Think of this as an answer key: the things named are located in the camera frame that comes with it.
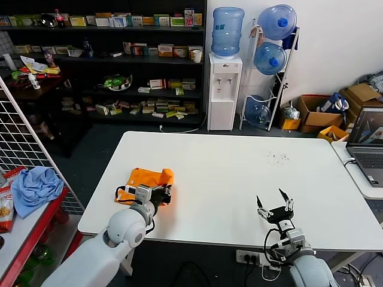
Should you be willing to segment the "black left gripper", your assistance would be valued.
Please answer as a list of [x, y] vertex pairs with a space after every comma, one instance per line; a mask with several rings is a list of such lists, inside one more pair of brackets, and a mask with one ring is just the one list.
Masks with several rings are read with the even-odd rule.
[[154, 187], [151, 192], [150, 201], [155, 207], [159, 207], [163, 204], [169, 204], [171, 202], [171, 189], [172, 185], [164, 185]]

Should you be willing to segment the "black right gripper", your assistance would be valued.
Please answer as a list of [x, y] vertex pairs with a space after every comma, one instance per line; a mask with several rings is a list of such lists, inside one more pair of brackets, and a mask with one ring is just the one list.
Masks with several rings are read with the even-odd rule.
[[271, 210], [266, 210], [257, 196], [257, 212], [270, 224], [279, 225], [283, 221], [290, 221], [294, 216], [293, 199], [283, 192], [282, 189], [279, 189], [279, 192], [285, 201], [285, 206], [276, 207]]

